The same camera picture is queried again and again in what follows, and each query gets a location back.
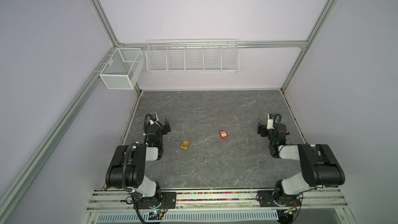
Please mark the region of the red safety padlock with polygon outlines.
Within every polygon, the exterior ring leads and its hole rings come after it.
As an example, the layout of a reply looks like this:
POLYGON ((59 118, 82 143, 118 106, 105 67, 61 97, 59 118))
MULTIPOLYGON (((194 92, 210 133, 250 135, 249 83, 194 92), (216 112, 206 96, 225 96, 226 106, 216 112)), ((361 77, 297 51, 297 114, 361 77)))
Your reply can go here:
POLYGON ((220 126, 218 127, 218 131, 219 131, 219 134, 220 134, 220 138, 221 138, 222 140, 225 140, 225 139, 228 138, 227 131, 225 130, 225 128, 224 128, 222 125, 220 125, 220 126))

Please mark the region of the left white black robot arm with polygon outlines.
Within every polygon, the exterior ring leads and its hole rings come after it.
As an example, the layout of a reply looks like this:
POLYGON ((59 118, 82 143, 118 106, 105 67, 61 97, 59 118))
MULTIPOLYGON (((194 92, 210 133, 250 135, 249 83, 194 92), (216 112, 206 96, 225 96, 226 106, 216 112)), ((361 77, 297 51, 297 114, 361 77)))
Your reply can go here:
POLYGON ((161 123, 156 113, 144 118, 144 141, 117 146, 105 175, 105 185, 126 191, 133 203, 157 207, 162 202, 158 182, 145 175, 146 163, 162 158, 163 136, 171 131, 170 122, 161 123))

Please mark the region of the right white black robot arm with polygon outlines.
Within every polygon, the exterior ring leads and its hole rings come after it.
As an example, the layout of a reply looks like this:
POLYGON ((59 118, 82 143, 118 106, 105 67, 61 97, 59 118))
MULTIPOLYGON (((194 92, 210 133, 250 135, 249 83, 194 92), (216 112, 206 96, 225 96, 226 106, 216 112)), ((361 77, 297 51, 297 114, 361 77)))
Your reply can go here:
POLYGON ((275 159, 294 160, 300 163, 300 172, 277 181, 270 195, 259 192, 259 201, 271 201, 277 206, 296 204, 301 194, 323 187, 336 187, 345 183, 345 173, 333 151, 326 144, 287 144, 285 124, 272 127, 258 123, 257 133, 268 139, 268 149, 275 159))

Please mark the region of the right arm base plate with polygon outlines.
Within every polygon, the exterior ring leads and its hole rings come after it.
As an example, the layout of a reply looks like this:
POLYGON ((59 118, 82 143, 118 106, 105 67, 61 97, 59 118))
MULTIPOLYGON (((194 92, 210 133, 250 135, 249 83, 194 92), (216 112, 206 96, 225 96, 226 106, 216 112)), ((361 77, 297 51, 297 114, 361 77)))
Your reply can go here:
POLYGON ((258 190, 256 200, 261 207, 299 207, 302 205, 299 196, 277 196, 273 190, 258 190))

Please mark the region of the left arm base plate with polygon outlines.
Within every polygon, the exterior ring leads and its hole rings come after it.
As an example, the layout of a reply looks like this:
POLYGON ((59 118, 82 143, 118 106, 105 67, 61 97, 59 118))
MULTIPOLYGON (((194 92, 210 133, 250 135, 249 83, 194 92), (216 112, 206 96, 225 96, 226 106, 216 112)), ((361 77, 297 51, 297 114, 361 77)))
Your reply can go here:
POLYGON ((174 209, 177 203, 177 192, 162 191, 160 195, 136 200, 138 209, 174 209))

